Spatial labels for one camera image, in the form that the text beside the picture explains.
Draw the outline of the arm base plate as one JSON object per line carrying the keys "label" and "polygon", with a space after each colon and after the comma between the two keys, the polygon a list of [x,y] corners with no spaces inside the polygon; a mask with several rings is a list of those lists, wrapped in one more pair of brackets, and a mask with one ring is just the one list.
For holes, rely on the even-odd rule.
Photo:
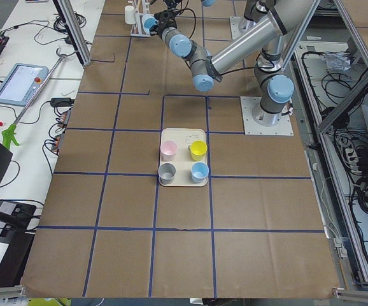
{"label": "arm base plate", "polygon": [[238,39],[251,25],[251,21],[244,17],[230,17],[229,22],[232,40]]}
{"label": "arm base plate", "polygon": [[293,136],[294,132],[286,106],[280,113],[271,114],[261,108],[260,100],[261,97],[240,97],[245,135]]}

